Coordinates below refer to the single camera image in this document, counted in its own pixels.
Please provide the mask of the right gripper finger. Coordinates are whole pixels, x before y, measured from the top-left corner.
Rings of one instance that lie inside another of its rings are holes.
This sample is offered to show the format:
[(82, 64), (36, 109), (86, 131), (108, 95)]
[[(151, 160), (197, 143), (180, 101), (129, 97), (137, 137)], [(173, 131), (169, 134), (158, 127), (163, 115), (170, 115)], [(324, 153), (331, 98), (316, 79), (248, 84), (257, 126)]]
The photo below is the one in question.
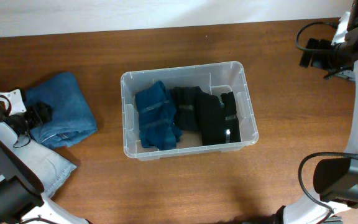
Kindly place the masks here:
[[(310, 39), (310, 48), (317, 50), (329, 50), (330, 41), (325, 39)], [(328, 54), (316, 54), (314, 53), (311, 58), (312, 67), (315, 68), (330, 68)]]
[[(310, 38), (306, 44), (307, 49), (317, 49), (319, 45), (319, 40)], [(300, 60), (300, 66), (303, 68), (308, 68), (313, 57), (311, 52), (303, 52), (303, 55)]]

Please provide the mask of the dark blue jeans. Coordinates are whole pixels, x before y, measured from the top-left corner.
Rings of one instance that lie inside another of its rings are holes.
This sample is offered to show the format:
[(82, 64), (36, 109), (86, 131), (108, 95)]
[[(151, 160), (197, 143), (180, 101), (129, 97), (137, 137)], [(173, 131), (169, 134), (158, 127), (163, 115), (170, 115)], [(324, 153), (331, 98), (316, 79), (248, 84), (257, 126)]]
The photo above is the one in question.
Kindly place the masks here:
[(27, 108), (38, 102), (52, 108), (52, 120), (30, 130), (32, 138), (49, 149), (71, 147), (98, 130), (93, 113), (70, 72), (55, 75), (26, 90), (25, 95)]

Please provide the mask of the black garment large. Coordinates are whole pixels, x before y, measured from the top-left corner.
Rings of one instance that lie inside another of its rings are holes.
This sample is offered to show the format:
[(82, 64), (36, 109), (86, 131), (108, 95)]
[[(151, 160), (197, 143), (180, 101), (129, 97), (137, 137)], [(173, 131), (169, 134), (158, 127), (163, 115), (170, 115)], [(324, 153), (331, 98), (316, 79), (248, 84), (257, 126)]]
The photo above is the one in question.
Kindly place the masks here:
[(241, 142), (234, 93), (220, 97), (200, 93), (196, 97), (196, 118), (204, 146)]

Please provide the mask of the teal garment with tape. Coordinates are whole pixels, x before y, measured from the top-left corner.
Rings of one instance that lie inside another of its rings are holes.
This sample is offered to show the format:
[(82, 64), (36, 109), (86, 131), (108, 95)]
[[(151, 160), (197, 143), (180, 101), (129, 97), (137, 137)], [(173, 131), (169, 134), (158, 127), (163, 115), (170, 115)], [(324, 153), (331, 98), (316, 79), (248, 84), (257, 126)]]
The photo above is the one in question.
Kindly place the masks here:
[(139, 137), (143, 148), (175, 149), (183, 134), (174, 122), (177, 113), (171, 93), (161, 81), (135, 95)]

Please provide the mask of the black garment small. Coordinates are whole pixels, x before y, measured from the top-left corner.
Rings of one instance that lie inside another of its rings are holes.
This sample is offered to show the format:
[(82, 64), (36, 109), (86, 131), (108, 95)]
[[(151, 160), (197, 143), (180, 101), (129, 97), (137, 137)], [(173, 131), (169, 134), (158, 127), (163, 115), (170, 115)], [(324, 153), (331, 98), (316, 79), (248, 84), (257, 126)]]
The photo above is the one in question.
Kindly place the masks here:
[(201, 88), (194, 87), (175, 87), (170, 90), (177, 112), (174, 116), (175, 125), (181, 130), (198, 131), (196, 119), (196, 97), (201, 93)]

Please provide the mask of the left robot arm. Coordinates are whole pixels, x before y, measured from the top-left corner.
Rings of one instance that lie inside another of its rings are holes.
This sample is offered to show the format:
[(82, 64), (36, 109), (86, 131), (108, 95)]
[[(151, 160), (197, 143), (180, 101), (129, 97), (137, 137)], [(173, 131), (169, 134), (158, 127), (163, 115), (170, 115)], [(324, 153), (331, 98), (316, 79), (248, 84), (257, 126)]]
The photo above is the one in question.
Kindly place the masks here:
[(30, 108), (18, 91), (0, 93), (0, 223), (88, 223), (51, 198), (75, 170), (70, 161), (30, 136), (52, 120), (43, 102)]

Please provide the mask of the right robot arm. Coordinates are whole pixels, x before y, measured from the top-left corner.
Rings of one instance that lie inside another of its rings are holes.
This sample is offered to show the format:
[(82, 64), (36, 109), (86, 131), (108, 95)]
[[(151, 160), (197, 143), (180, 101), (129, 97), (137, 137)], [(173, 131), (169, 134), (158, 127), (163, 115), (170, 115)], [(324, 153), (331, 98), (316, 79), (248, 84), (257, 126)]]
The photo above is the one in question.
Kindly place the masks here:
[(324, 79), (340, 77), (356, 84), (351, 134), (344, 152), (317, 152), (298, 167), (304, 195), (282, 206), (267, 223), (341, 223), (337, 213), (358, 208), (358, 1), (339, 22), (332, 23), (332, 41), (310, 39), (303, 51), (302, 67), (328, 71)]

